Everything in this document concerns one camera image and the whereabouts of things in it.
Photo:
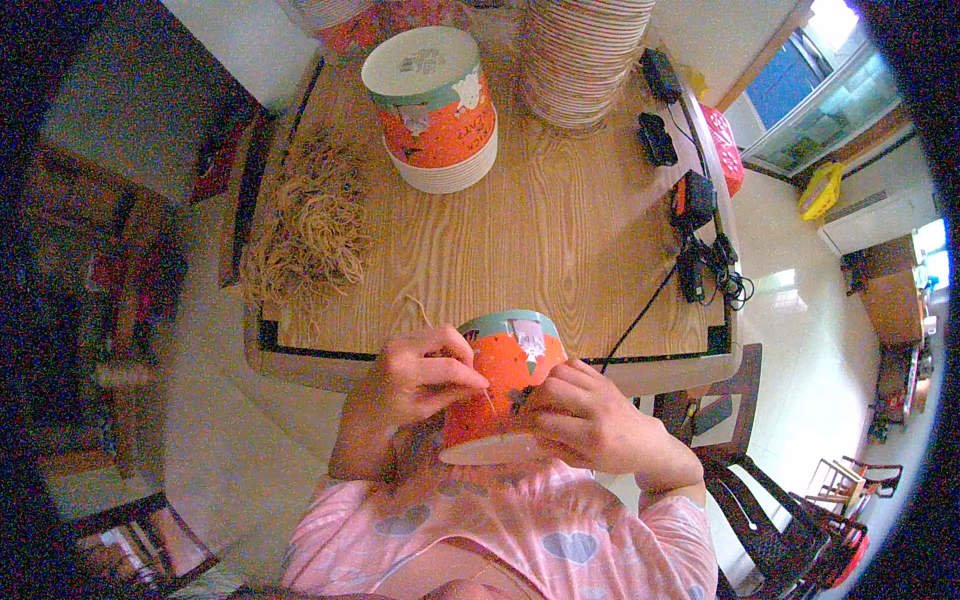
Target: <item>chair leg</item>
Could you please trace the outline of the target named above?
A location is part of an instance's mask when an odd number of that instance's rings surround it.
[[[723,571],[717,569],[717,600],[736,600],[736,590],[730,584],[730,580],[723,574]]]

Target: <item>left hand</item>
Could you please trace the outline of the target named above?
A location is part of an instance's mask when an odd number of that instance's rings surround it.
[[[396,336],[347,398],[345,418],[359,414],[385,429],[429,419],[490,386],[473,369],[473,349],[452,326]]]

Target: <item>wooden table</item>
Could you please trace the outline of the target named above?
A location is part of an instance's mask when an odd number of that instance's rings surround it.
[[[686,170],[700,168],[666,106],[647,95],[636,75],[600,132],[556,130],[518,98],[513,57],[481,48],[499,115],[498,156],[482,181],[449,195],[419,192],[400,178],[383,150],[359,64],[328,64],[320,71],[312,93],[304,94],[299,128],[334,122],[366,149],[374,245],[364,282],[333,300],[319,327],[270,305],[259,315],[248,311],[248,359],[255,369],[345,390],[387,338],[423,325],[407,295],[423,302],[434,324],[461,324],[508,308],[538,310],[557,324],[571,356],[599,360],[657,289],[680,249],[667,221],[667,192]],[[709,141],[689,91],[686,104],[694,138]],[[677,165],[655,168],[643,156],[634,131],[644,110],[663,117]],[[685,126],[682,108],[673,110]],[[281,128],[265,181],[295,122],[291,117]],[[720,163],[712,143],[704,150],[718,218],[736,246]],[[262,198],[257,203],[255,228],[264,204]],[[710,243],[713,224],[699,233]],[[608,374],[627,394],[725,379],[739,365],[735,321],[722,298],[708,307],[687,304],[674,277],[617,353],[622,364],[611,365]],[[709,333],[720,334],[719,352],[708,347]],[[674,360],[657,360],[666,358]]]

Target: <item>floor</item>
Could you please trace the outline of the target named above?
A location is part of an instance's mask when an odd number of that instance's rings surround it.
[[[748,453],[783,488],[803,493],[821,457],[857,456],[865,444],[878,345],[859,298],[846,295],[838,259],[795,202],[790,185],[747,171],[733,212],[741,272],[756,284],[742,343],[763,344]],[[652,401],[645,405],[652,412]],[[602,482],[636,504],[631,477]],[[757,497],[784,526],[788,515]],[[708,513],[717,559],[737,585],[754,565],[712,498]]]
[[[750,454],[784,488],[803,492],[821,457],[863,445],[877,344],[859,300],[845,295],[837,259],[794,202],[788,185],[747,172],[733,204],[742,272],[757,288],[743,343],[764,352]],[[217,289],[219,249],[208,243],[223,209],[209,201],[185,218],[190,272],[164,352],[164,398],[141,407],[155,432],[141,441],[152,457],[143,470],[154,481],[163,473],[168,496],[227,565],[267,582],[325,469],[343,396],[247,367],[242,301]],[[636,505],[631,478],[604,481]],[[737,582],[752,565],[712,501],[708,510],[720,564]]]

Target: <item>window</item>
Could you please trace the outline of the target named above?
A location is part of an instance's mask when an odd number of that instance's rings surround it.
[[[950,285],[947,230],[944,227],[944,220],[937,219],[917,229],[913,234],[913,244],[917,249],[918,262],[926,268],[926,276],[937,278],[933,289],[939,290]]]

